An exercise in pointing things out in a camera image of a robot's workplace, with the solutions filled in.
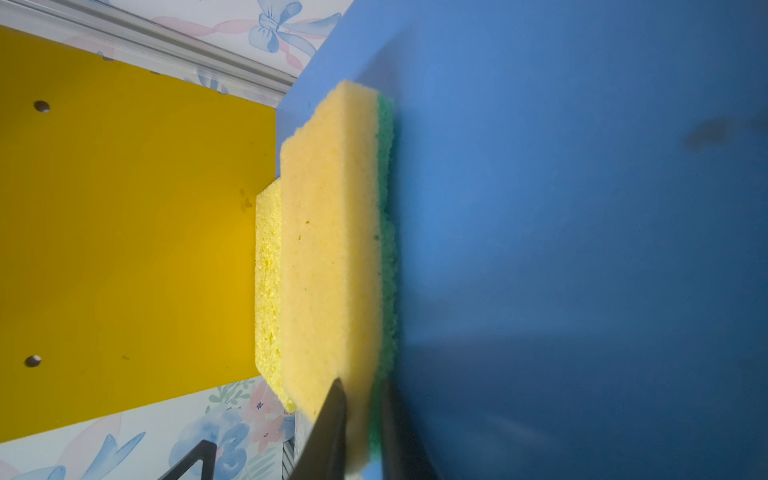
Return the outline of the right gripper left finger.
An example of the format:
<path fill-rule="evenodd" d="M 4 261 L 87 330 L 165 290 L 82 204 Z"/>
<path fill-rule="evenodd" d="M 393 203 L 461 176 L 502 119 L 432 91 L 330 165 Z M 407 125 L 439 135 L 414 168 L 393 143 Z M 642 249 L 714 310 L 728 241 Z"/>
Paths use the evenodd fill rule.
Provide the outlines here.
<path fill-rule="evenodd" d="M 340 379 L 331 384 L 290 480 L 343 480 L 346 469 L 347 397 Z"/>

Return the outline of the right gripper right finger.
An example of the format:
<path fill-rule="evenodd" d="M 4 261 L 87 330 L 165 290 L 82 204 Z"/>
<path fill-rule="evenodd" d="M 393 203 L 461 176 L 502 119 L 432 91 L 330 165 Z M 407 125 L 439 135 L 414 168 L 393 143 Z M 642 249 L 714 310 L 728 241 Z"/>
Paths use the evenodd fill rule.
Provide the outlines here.
<path fill-rule="evenodd" d="M 385 480 L 438 480 L 392 377 L 382 384 L 381 400 L 382 477 Z"/>

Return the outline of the bright yellow cellulose sponge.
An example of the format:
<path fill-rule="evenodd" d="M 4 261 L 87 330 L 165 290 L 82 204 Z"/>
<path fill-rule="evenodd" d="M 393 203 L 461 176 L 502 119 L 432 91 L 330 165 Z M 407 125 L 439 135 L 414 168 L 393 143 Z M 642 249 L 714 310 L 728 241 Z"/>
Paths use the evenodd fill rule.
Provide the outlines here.
<path fill-rule="evenodd" d="M 257 195 L 255 208 L 255 365 L 289 413 L 297 410 L 283 385 L 280 330 L 281 179 Z"/>

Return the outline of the yellow sponge with green back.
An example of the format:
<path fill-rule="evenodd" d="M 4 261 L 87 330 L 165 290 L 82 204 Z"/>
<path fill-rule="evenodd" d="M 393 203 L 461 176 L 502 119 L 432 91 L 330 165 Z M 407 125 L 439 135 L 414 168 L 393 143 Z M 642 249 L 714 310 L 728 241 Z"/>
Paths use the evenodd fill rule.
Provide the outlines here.
<path fill-rule="evenodd" d="M 396 351 L 393 139 L 391 100 L 344 81 L 280 151 L 282 383 L 311 420 L 341 384 L 349 473 L 381 451 L 381 384 Z"/>

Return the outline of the yellow pink blue toy shelf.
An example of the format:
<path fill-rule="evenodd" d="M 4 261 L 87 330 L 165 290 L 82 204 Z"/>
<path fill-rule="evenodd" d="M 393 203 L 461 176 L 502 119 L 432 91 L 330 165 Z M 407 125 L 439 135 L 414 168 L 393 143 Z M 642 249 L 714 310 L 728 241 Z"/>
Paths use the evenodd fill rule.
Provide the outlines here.
<path fill-rule="evenodd" d="M 357 1 L 277 109 L 1 33 L 1 437 L 152 478 L 252 377 L 253 207 L 340 81 L 396 105 L 397 375 L 445 479 L 767 475 L 767 5 Z"/>

